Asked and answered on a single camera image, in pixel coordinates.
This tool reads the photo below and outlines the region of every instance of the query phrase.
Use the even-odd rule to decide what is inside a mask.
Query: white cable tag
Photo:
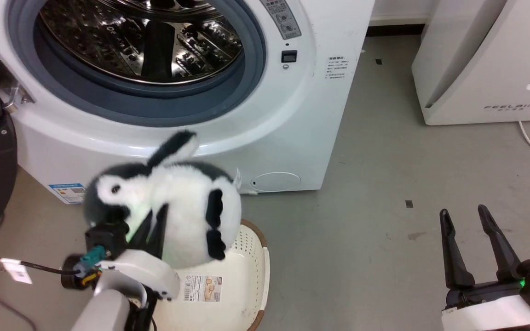
[[[32,279],[26,267],[20,264],[21,261],[13,260],[13,258],[0,258],[0,262],[4,265],[4,268],[6,268],[13,280],[32,284]]]

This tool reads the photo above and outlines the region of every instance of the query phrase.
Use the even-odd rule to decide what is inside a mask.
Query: barcode
[[[191,301],[191,283],[185,283],[185,289],[183,289],[183,301]]]

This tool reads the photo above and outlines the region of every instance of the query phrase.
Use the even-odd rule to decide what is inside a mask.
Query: white wall
[[[376,0],[370,25],[423,24],[436,0]]]

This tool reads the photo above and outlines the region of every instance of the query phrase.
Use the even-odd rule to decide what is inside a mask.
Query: stainless steel drum
[[[198,82],[242,52],[230,23],[201,0],[49,0],[40,17],[74,57],[133,82]]]

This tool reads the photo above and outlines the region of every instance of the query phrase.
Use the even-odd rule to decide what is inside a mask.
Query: black baseboard
[[[420,35],[424,28],[424,24],[381,25],[368,27],[366,36]]]

